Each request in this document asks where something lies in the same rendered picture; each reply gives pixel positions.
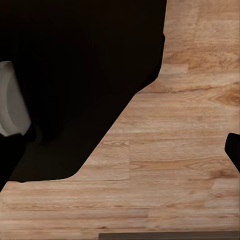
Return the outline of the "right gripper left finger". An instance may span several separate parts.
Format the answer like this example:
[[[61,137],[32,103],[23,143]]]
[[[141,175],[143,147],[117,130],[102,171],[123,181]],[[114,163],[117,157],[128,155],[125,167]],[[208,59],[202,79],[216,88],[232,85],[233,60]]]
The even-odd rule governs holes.
[[[25,152],[25,142],[21,133],[0,138],[0,192]]]

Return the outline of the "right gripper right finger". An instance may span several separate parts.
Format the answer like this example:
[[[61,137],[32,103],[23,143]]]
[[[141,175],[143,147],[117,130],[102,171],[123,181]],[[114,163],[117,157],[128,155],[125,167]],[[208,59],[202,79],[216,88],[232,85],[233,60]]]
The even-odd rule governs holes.
[[[224,150],[240,172],[240,135],[229,133],[225,142]]]

